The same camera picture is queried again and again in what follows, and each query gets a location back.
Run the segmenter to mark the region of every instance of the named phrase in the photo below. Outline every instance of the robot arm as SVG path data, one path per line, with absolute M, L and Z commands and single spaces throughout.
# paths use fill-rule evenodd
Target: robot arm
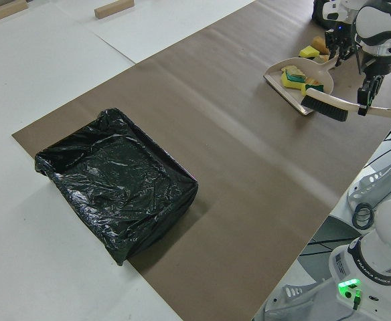
M 324 5 L 323 17 L 337 22 L 325 33 L 331 55 L 338 51 L 337 66 L 362 47 L 358 67 L 366 78 L 358 90 L 358 104 L 365 108 L 358 113 L 365 115 L 391 72 L 391 0 L 333 0 Z

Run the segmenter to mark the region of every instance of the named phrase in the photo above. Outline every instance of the brush head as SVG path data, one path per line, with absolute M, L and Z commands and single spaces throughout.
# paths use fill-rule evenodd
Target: brush head
M 321 114 L 332 119 L 338 120 L 339 122 L 345 122 L 347 119 L 347 114 L 349 113 L 347 110 L 337 108 L 327 104 L 326 102 L 321 102 L 320 100 L 317 100 L 316 98 L 310 97 L 308 95 L 303 98 L 301 105 L 313 109 L 316 112 L 320 112 Z

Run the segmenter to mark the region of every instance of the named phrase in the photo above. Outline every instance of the wood strip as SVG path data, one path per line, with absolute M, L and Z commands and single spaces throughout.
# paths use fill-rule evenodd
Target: wood strip
M 94 14 L 98 19 L 103 19 L 109 15 L 133 7 L 134 5 L 134 0 L 118 0 L 95 9 Z
M 13 15 L 19 11 L 27 9 L 26 0 L 15 0 L 13 2 L 7 3 L 0 6 L 0 19 Z

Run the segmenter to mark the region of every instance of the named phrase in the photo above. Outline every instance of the beige dustpan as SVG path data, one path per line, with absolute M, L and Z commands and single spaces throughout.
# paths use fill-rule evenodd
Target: beige dustpan
M 307 58 L 290 58 L 271 66 L 265 72 L 264 78 L 289 104 L 303 115 L 307 115 L 312 112 L 312 109 L 301 105 L 301 101 L 304 98 L 301 91 L 282 86 L 282 68 L 289 65 L 297 66 L 307 77 L 315 78 L 323 84 L 323 91 L 330 94 L 334 89 L 334 81 L 328 70 L 335 66 L 336 61 L 337 57 L 334 57 L 324 64 L 318 64 Z

